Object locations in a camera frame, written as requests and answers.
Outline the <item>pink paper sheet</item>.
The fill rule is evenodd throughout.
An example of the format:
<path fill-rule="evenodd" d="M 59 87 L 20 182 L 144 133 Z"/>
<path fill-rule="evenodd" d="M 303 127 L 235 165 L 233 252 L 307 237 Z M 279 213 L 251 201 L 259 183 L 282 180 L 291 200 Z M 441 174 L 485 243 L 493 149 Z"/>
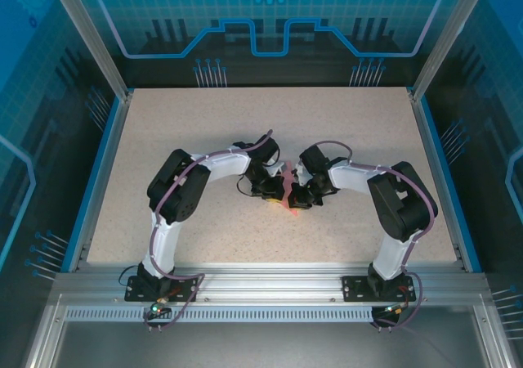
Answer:
<path fill-rule="evenodd" d="M 294 176 L 292 173 L 292 167 L 293 167 L 292 163 L 290 161 L 286 161 L 286 165 L 287 165 L 287 169 L 283 173 L 281 173 L 281 175 L 283 177 L 283 184 L 285 187 L 285 196 L 281 201 L 281 205 L 289 211 L 288 195 L 291 191 L 292 184 L 294 183 Z"/>

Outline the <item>grey metal base tray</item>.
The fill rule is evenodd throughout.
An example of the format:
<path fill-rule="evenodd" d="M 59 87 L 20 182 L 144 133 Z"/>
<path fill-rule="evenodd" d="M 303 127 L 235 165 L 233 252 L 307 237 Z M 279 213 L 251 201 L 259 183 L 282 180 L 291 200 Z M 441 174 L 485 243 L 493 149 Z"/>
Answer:
<path fill-rule="evenodd" d="M 366 323 L 179 323 L 149 333 L 140 323 L 63 322 L 43 337 L 41 311 L 12 336 L 20 366 L 47 368 L 523 368 L 523 340 L 495 315 L 425 307 L 405 327 Z"/>

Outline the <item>aluminium mounting rail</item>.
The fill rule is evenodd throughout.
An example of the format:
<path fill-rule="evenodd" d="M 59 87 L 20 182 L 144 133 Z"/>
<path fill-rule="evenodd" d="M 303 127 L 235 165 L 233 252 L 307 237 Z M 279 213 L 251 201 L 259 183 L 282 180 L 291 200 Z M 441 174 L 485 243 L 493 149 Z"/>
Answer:
<path fill-rule="evenodd" d="M 213 306 L 341 305 L 342 276 L 364 276 L 365 263 L 182 263 L 181 275 L 205 275 L 197 304 Z M 456 266 L 412 267 L 423 306 L 491 304 L 485 274 Z M 48 302 L 62 305 L 122 305 L 118 267 L 90 266 L 56 276 Z"/>

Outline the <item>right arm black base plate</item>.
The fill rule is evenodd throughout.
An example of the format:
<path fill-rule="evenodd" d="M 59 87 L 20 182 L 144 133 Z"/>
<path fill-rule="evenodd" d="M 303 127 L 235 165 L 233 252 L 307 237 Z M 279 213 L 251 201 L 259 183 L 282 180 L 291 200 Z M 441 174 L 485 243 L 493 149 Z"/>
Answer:
<path fill-rule="evenodd" d="M 346 303 L 415 302 L 413 279 L 400 274 L 392 280 L 375 280 L 369 276 L 343 276 L 342 295 Z"/>

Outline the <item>aluminium side rail blue edge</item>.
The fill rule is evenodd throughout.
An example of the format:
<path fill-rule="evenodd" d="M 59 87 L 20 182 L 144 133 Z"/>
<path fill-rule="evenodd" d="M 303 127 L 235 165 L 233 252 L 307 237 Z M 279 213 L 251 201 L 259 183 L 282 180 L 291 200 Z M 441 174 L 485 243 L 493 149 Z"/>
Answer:
<path fill-rule="evenodd" d="M 77 271 L 83 246 L 94 236 L 131 99 L 132 95 L 126 101 L 116 98 L 111 108 L 61 264 L 61 273 Z"/>
<path fill-rule="evenodd" d="M 450 239 L 458 249 L 463 269 L 466 272 L 481 273 L 483 268 L 467 225 L 463 207 L 458 198 L 458 192 L 430 108 L 424 96 L 420 100 L 415 100 L 412 94 L 409 96 L 436 192 L 440 199 L 440 211 L 444 215 Z"/>

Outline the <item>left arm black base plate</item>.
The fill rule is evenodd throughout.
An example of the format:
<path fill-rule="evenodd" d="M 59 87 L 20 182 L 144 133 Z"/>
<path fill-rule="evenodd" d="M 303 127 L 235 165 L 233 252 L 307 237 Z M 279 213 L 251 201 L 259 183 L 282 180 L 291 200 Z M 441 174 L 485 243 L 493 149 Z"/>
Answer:
<path fill-rule="evenodd" d="M 154 302 L 166 298 L 168 302 L 186 302 L 195 291 L 197 280 L 146 280 L 131 276 L 124 295 L 126 302 Z"/>

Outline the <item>aluminium frame post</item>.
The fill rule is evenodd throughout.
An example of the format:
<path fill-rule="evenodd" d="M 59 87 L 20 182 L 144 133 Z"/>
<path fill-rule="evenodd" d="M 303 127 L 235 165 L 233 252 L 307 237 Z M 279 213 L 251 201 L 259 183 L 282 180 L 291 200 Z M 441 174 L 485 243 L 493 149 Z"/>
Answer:
<path fill-rule="evenodd" d="M 425 92 L 429 88 L 437 71 L 443 64 L 455 40 L 463 31 L 469 16 L 479 0 L 458 0 L 445 27 L 440 33 L 435 46 L 432 48 L 419 76 L 417 77 L 411 91 L 410 100 L 420 103 Z"/>
<path fill-rule="evenodd" d="M 115 96 L 126 103 L 129 91 L 82 0 L 60 0 Z"/>

